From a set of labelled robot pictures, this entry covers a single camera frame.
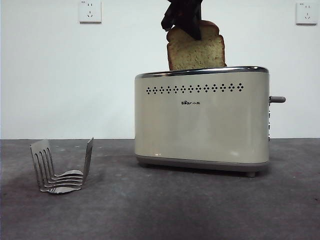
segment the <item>gray table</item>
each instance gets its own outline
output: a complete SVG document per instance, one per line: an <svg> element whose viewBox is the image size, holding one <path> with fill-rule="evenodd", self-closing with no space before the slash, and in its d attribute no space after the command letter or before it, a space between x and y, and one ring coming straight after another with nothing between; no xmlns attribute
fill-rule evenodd
<svg viewBox="0 0 320 240"><path fill-rule="evenodd" d="M273 139L270 169L139 165L133 140L95 140L84 188L40 192L32 140L1 141L1 239L319 240L320 139ZM57 172L81 169L86 140L52 140Z"/></svg>

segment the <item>wall socket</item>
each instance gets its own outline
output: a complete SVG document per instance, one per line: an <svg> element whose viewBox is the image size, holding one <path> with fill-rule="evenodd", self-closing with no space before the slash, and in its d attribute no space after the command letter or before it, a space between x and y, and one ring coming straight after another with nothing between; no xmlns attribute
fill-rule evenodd
<svg viewBox="0 0 320 240"><path fill-rule="evenodd" d="M82 0L79 3L79 22L81 24L101 23L101 0Z"/></svg>
<svg viewBox="0 0 320 240"><path fill-rule="evenodd" d="M296 3L295 23L299 25L316 25L319 18L319 4L304 1Z"/></svg>

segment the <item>bread crust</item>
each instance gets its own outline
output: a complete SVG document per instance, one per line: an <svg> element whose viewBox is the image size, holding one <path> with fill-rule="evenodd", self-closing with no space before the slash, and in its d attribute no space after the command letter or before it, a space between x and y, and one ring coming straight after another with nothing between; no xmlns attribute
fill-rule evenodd
<svg viewBox="0 0 320 240"><path fill-rule="evenodd" d="M219 27L214 24L213 22L211 21L207 21L207 20L200 20L199 21L199 27L200 27L200 30L203 29L203 28L212 28L213 31L216 32L216 35L217 35L217 38L220 38L220 42L222 44L222 49L223 49L223 54L222 54L222 59L223 59L223 62L224 62L224 66L226 67L226 54L225 54L225 40L224 40L224 37L222 35L219 35ZM173 63L172 63L172 60L171 60L171 52L170 52L170 47L172 45L171 41L173 40L176 32L178 31L181 31L180 28L178 28L177 26L173 27L166 35L166 39L167 41L169 42L167 45L166 45L166 48L167 48L167 58L168 58L168 64L169 64L169 69L172 71L174 70L173 69Z"/></svg>

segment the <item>bread slice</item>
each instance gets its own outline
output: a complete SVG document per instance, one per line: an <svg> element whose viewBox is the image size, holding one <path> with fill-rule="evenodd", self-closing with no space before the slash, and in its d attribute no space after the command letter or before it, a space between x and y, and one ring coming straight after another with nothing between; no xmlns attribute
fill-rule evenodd
<svg viewBox="0 0 320 240"><path fill-rule="evenodd" d="M166 35L170 70L219 68L225 63L225 42L213 22L200 20L201 40L194 40L179 27Z"/></svg>

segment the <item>white wall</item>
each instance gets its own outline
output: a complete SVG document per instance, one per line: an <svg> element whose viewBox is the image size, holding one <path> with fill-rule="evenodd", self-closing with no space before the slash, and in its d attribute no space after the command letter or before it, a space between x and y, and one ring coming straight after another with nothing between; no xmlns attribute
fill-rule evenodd
<svg viewBox="0 0 320 240"><path fill-rule="evenodd" d="M78 23L79 0L1 1L1 138L133 138L134 78L168 70L165 0L102 0L102 24ZM228 66L270 71L274 138L320 137L320 27L295 25L294 0L204 0Z"/></svg>

